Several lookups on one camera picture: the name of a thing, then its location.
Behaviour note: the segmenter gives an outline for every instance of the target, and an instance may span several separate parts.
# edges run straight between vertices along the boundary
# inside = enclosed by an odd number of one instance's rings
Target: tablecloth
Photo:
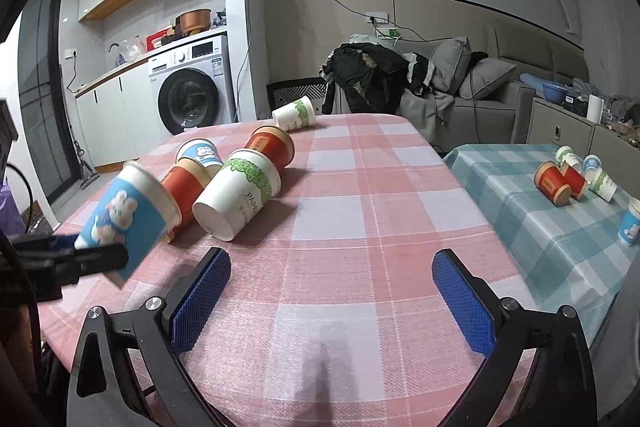
[[[209,137],[227,156],[257,125],[193,130],[140,162],[161,177],[185,139]],[[232,243],[196,224],[174,244],[157,245],[122,290],[102,275],[87,277],[66,288],[62,302],[40,307],[44,335],[66,367],[92,305],[136,309],[221,246],[231,279],[181,360],[205,399],[236,425],[438,424],[482,358],[468,349],[434,286],[434,253],[452,248],[498,296],[530,307],[524,281],[475,203],[406,120],[325,116],[292,138],[296,156],[280,194]],[[80,230],[95,199],[62,232]],[[141,357],[133,362],[145,387]],[[525,357],[497,419],[508,417],[529,363]]]
[[[629,195],[607,203],[587,190],[556,207],[533,183],[554,145],[464,145],[445,163],[515,261],[540,311],[573,305],[591,344],[638,254],[618,241]]]

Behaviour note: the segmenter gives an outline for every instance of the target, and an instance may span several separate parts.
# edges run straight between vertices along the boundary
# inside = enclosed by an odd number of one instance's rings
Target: copper pot
[[[180,15],[180,30],[183,35],[191,35],[211,28],[211,10],[193,10]]]

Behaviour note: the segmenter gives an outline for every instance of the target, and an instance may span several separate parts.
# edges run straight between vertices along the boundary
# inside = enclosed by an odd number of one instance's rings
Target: backsplash
[[[175,18],[189,10],[209,8],[215,12],[225,9],[225,0],[135,0],[103,21],[104,55],[107,70],[115,66],[118,49],[108,53],[112,42],[121,42],[140,35],[143,39],[175,22]]]

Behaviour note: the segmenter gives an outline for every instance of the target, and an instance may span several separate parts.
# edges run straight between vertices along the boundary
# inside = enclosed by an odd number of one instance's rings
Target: silver screw
[[[102,308],[100,306],[94,306],[89,310],[89,318],[94,319],[95,317],[99,317],[102,313]]]
[[[516,311],[518,309],[518,301],[513,297],[505,297],[501,301],[502,307],[505,310],[509,310],[510,312]]]
[[[162,306],[162,299],[159,297],[151,297],[145,302],[147,310],[157,310],[160,306]]]
[[[575,318],[575,310],[571,306],[562,306],[562,315],[568,319]]]

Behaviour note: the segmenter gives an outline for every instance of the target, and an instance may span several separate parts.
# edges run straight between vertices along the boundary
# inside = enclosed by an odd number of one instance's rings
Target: washing machine door
[[[213,125],[220,112],[216,83],[200,70],[174,71],[162,83],[158,111],[162,123],[172,134],[180,134],[191,127]]]

